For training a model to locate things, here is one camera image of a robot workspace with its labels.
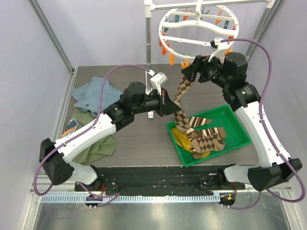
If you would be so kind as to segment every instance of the white wall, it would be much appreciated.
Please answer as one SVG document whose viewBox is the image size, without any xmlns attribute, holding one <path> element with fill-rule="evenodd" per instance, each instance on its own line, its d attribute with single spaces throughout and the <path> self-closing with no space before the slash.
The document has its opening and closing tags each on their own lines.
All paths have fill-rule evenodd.
<svg viewBox="0 0 307 230">
<path fill-rule="evenodd" d="M 264 108 L 282 144 L 293 158 L 300 158 L 303 169 L 299 172 L 307 185 L 307 100 L 306 54 L 307 46 L 306 1 L 285 1 L 276 15 L 262 43 L 272 55 L 272 81 L 267 91 Z M 262 92 L 268 63 L 265 54 L 257 49 L 249 62 L 248 81 Z M 301 189 L 295 178 L 296 198 Z M 299 203 L 307 218 L 307 198 Z"/>
<path fill-rule="evenodd" d="M 38 0 L 38 2 L 73 66 L 146 63 L 143 0 Z M 189 2 L 189 0 L 153 2 L 161 4 Z M 264 10 L 264 3 L 230 5 L 229 8 L 239 20 L 239 36 L 251 38 Z M 162 56 L 158 44 L 158 25 L 166 12 L 153 12 L 153 64 L 169 63 L 169 56 Z M 169 29 L 167 33 L 205 41 L 211 41 L 216 37 L 216 34 L 199 27 L 177 29 L 177 31 Z M 212 53 L 209 47 L 201 47 L 200 50 L 200 46 L 176 42 L 171 42 L 171 47 L 181 54 L 191 56 Z M 245 52 L 247 45 L 240 45 L 239 50 Z M 181 60 L 175 58 L 175 62 L 180 63 Z"/>
<path fill-rule="evenodd" d="M 28 1 L 1 2 L 0 31 L 0 229 L 16 230 L 69 72 Z"/>
</svg>

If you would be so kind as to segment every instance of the clothespin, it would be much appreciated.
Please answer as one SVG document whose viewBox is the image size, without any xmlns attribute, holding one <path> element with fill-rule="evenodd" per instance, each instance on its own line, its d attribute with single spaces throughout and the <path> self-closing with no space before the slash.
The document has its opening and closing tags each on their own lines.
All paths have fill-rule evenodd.
<svg viewBox="0 0 307 230">
<path fill-rule="evenodd" d="M 160 33 L 161 33 L 163 36 L 166 36 L 166 34 L 162 33 L 162 31 L 160 31 Z M 165 41 L 165 40 L 164 40 L 164 41 Z M 160 47 L 162 46 L 161 40 L 159 40 L 159 46 L 160 46 Z"/>
<path fill-rule="evenodd" d="M 224 56 L 226 56 L 227 54 L 229 54 L 231 52 L 232 52 L 232 50 L 230 50 L 230 49 L 226 50 L 226 52 L 224 53 Z"/>
<path fill-rule="evenodd" d="M 183 68 L 183 69 L 188 67 L 188 66 L 189 66 L 189 60 L 187 60 L 187 59 L 186 59 L 185 63 L 183 63 L 183 62 L 181 63 L 181 68 Z"/>
<path fill-rule="evenodd" d="M 224 29 L 228 29 L 229 21 L 225 21 Z"/>
<path fill-rule="evenodd" d="M 179 15 L 175 15 L 175 22 L 178 23 L 179 22 L 179 18 L 180 16 Z"/>
<path fill-rule="evenodd" d="M 185 21 L 189 16 L 183 16 L 183 20 Z"/>
<path fill-rule="evenodd" d="M 167 49 L 165 49 L 165 47 L 162 48 L 162 55 L 165 55 L 167 53 Z"/>
<path fill-rule="evenodd" d="M 204 14 L 204 13 L 203 13 L 203 10 L 204 10 L 204 9 L 205 9 L 205 6 L 202 7 L 201 14 Z"/>
<path fill-rule="evenodd" d="M 169 54 L 169 64 L 172 66 L 174 64 L 174 55 L 172 53 Z"/>
<path fill-rule="evenodd" d="M 166 27 L 164 27 L 164 33 L 166 33 L 168 31 L 168 28 L 166 28 Z"/>
<path fill-rule="evenodd" d="M 223 6 L 220 8 L 220 12 L 219 12 L 218 16 L 221 16 L 222 10 L 223 10 Z M 221 21 L 220 19 L 217 19 L 217 20 L 215 21 L 215 24 L 220 23 L 220 21 Z"/>
<path fill-rule="evenodd" d="M 236 30 L 236 26 L 237 26 L 237 25 L 238 25 L 238 24 L 235 24 L 234 27 L 232 28 L 232 30 Z"/>
</svg>

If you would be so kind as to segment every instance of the floor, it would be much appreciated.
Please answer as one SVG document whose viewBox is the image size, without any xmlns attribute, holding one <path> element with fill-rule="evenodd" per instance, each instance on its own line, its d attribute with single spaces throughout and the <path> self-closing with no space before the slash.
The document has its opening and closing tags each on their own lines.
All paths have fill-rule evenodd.
<svg viewBox="0 0 307 230">
<path fill-rule="evenodd" d="M 79 67 L 74 88 L 91 81 L 92 77 L 104 77 L 114 66 Z M 168 80 L 163 85 L 171 98 L 175 96 L 181 77 L 180 65 L 152 65 L 155 72 L 163 72 Z M 145 82 L 144 72 L 135 68 L 121 68 L 109 78 L 110 85 L 124 91 L 133 81 Z M 195 83 L 180 100 L 186 114 L 191 115 L 226 104 L 222 90 L 211 82 Z M 71 97 L 65 122 L 69 121 L 76 101 Z M 173 121 L 172 115 L 148 119 L 147 114 L 135 116 L 132 124 L 115 133 L 113 137 L 118 142 L 111 157 L 104 157 L 93 165 L 103 166 L 148 166 L 148 165 L 181 165 L 178 153 L 168 134 L 166 125 Z M 207 165 L 227 164 L 258 164 L 259 159 L 253 144 L 201 162 Z"/>
<path fill-rule="evenodd" d="M 236 207 L 247 207 L 258 192 L 238 193 Z M 112 204 L 85 210 L 84 203 L 41 204 L 35 230 L 290 230 L 283 204 L 262 192 L 255 207 L 238 211 L 217 203 Z"/>
</svg>

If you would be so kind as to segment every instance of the metal pole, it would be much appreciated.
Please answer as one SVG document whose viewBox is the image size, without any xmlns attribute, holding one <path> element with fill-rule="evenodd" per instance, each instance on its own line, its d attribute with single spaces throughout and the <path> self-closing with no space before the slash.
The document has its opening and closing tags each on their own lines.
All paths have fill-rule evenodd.
<svg viewBox="0 0 307 230">
<path fill-rule="evenodd" d="M 255 34 L 253 36 L 253 40 L 258 42 L 263 38 L 263 35 L 265 32 L 268 30 L 270 24 L 272 23 L 276 13 L 279 11 L 281 8 L 282 4 L 284 3 L 284 0 L 276 0 L 275 4 L 273 5 L 272 8 L 265 9 L 265 12 L 263 13 L 261 20 L 257 26 L 257 29 L 255 31 Z M 246 52 L 246 59 L 249 60 L 252 54 L 255 51 L 256 46 L 254 44 L 250 44 L 248 47 L 248 50 Z"/>
<path fill-rule="evenodd" d="M 201 5 L 202 6 L 216 6 L 216 5 L 229 5 L 229 4 L 266 2 L 266 1 L 267 0 L 215 0 L 215 1 L 204 1 L 204 2 L 201 3 Z M 150 11 L 168 10 L 168 9 L 173 9 L 173 8 L 196 7 L 196 4 L 197 4 L 197 2 L 152 5 L 151 8 L 150 8 Z"/>
<path fill-rule="evenodd" d="M 30 5 L 32 6 L 33 10 L 35 11 L 36 15 L 38 16 L 39 20 L 41 21 L 45 31 L 47 32 L 49 38 L 51 39 L 51 42 L 57 49 L 60 57 L 62 58 L 63 62 L 65 63 L 66 67 L 68 68 L 69 72 L 73 74 L 73 67 L 71 63 L 69 62 L 62 46 L 60 45 L 56 35 L 54 34 L 47 18 L 45 17 L 42 9 L 40 8 L 39 4 L 37 3 L 36 0 L 28 0 Z"/>
<path fill-rule="evenodd" d="M 146 18 L 146 65 L 148 69 L 151 69 L 152 63 L 152 51 L 151 51 L 151 18 Z M 150 75 L 145 73 L 146 75 L 146 89 L 150 91 L 152 86 L 150 84 Z"/>
</svg>

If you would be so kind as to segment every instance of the gray tabletop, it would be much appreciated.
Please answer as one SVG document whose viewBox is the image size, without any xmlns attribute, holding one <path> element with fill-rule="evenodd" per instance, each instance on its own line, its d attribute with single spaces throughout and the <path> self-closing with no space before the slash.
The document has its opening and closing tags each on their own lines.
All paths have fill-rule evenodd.
<svg viewBox="0 0 307 230">
<path fill-rule="evenodd" d="M 104 77 L 114 66 L 79 67 L 74 88 L 91 81 L 92 77 Z M 171 99 L 174 98 L 181 78 L 180 65 L 152 65 L 155 72 L 163 72 L 168 80 L 163 85 L 168 90 Z M 124 91 L 133 81 L 145 82 L 144 71 L 136 68 L 122 68 L 116 70 L 109 77 L 110 85 Z M 66 114 L 67 122 L 75 107 L 76 101 L 71 97 Z M 187 115 L 212 109 L 226 102 L 222 90 L 211 82 L 195 83 L 180 100 Z M 135 116 L 134 122 L 112 136 L 118 142 L 115 152 L 110 157 L 104 157 L 93 165 L 103 166 L 148 166 L 148 165 L 181 165 L 178 153 L 167 131 L 166 125 L 173 121 L 172 115 L 148 119 L 148 115 Z M 253 144 L 225 153 L 215 158 L 203 161 L 200 164 L 227 165 L 227 164 L 258 164 L 259 159 Z"/>
</svg>

